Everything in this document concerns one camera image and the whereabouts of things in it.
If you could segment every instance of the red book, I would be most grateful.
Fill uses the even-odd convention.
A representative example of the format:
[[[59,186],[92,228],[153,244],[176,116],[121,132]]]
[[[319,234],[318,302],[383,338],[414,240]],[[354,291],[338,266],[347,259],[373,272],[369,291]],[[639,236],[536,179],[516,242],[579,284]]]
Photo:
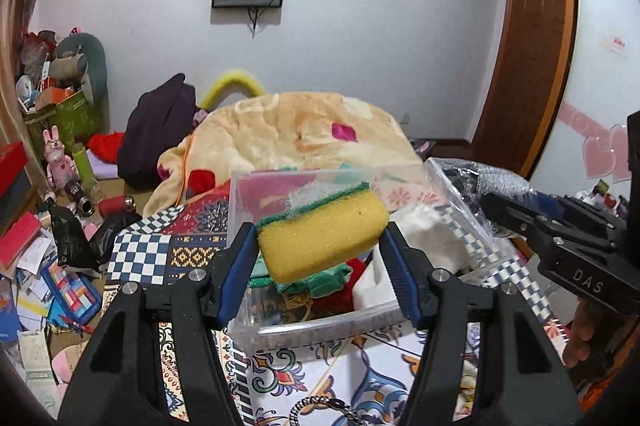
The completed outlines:
[[[29,212],[0,238],[0,264],[7,269],[40,231],[40,221]]]
[[[0,146],[0,195],[14,181],[27,164],[27,154],[22,143]]]

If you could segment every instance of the pink curtain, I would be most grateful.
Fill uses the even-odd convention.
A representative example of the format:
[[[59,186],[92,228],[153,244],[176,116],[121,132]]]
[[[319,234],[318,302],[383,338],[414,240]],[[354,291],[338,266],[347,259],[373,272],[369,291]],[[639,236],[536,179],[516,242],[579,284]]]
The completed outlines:
[[[0,143],[21,141],[29,158],[26,167],[31,184],[41,193],[46,176],[35,157],[27,127],[15,95],[14,77],[19,72],[20,46],[29,27],[36,0],[0,0]]]

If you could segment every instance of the pink bunny toy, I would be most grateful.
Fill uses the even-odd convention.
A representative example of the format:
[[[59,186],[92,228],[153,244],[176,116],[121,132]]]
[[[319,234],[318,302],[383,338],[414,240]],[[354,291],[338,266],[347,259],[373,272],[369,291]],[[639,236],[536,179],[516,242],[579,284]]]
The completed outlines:
[[[62,144],[58,136],[58,127],[49,130],[43,130],[44,137],[44,158],[47,160],[47,181],[51,188],[58,188],[60,191],[65,190],[65,185],[71,180],[78,179],[78,171],[76,163],[65,155],[65,145]]]

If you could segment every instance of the sponge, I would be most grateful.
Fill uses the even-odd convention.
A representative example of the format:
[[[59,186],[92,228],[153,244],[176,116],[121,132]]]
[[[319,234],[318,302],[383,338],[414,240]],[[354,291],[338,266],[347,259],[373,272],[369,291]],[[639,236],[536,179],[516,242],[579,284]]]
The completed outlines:
[[[363,182],[256,226],[271,278],[292,283],[371,249],[388,221],[384,204]]]

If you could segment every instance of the beige blanket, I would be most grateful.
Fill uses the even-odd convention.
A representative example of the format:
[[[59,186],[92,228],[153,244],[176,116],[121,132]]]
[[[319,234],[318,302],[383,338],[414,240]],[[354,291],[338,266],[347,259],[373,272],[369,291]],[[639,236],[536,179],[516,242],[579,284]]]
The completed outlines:
[[[233,171],[420,164],[393,117],[356,98],[334,93],[259,96],[222,107],[180,145],[160,156],[170,172],[143,215],[181,202],[194,169],[222,184]]]

